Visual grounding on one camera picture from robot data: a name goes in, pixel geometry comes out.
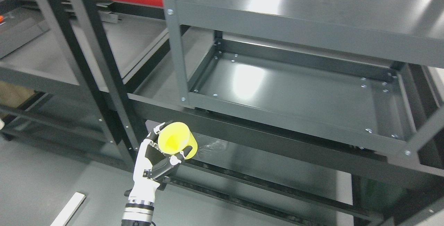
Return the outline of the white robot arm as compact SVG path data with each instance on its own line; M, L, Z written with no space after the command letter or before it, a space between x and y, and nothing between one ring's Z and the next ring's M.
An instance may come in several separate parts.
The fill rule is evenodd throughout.
M121 226L155 226L153 213L153 202L130 200L125 205Z

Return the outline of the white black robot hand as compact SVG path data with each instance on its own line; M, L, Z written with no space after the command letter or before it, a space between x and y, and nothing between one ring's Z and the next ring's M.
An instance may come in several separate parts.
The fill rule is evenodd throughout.
M157 145L160 131L171 123L173 121L157 125L141 142L133 172L134 185L131 190L125 192L128 201L143 200L154 203L155 193L162 179L185 161L184 153L191 151L190 146L174 155L160 151Z

